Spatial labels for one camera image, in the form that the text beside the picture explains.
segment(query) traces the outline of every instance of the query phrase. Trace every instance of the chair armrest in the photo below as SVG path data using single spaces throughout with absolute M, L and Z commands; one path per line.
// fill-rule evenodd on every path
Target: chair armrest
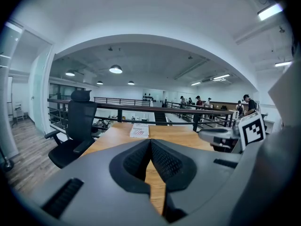
M 51 131 L 50 133 L 46 134 L 44 137 L 45 137 L 45 139 L 48 139 L 48 138 L 55 136 L 58 133 L 60 133 L 59 130 Z
M 76 154 L 83 154 L 93 143 L 94 140 L 83 141 L 73 150 L 73 152 Z

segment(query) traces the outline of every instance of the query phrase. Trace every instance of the backpack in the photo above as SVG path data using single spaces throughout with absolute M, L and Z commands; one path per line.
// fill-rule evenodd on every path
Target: backpack
M 243 107 L 242 105 L 238 106 L 238 114 L 241 115 L 243 113 Z

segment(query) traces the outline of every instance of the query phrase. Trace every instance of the chair headrest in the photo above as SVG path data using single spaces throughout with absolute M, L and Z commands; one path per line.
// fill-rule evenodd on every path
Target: chair headrest
M 71 94 L 71 100 L 75 101 L 89 101 L 90 90 L 75 90 Z

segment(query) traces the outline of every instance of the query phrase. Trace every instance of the wooden desk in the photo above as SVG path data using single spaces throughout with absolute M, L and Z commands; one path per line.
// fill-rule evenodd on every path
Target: wooden desk
M 130 137 L 132 126 L 130 123 L 115 123 L 102 137 L 98 138 L 83 155 L 123 143 L 141 140 L 139 138 Z M 197 149 L 213 151 L 213 148 L 208 142 L 201 140 L 197 133 L 185 126 L 149 126 L 149 138 L 162 139 Z M 150 185 L 150 201 L 161 214 L 165 198 L 165 183 L 160 178 L 152 162 L 149 163 L 146 169 L 145 182 Z

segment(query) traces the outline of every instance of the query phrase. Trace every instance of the staircase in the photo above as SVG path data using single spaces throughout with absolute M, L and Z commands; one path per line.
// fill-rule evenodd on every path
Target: staircase
M 164 113 L 155 112 L 155 121 L 156 122 L 167 122 L 165 114 Z

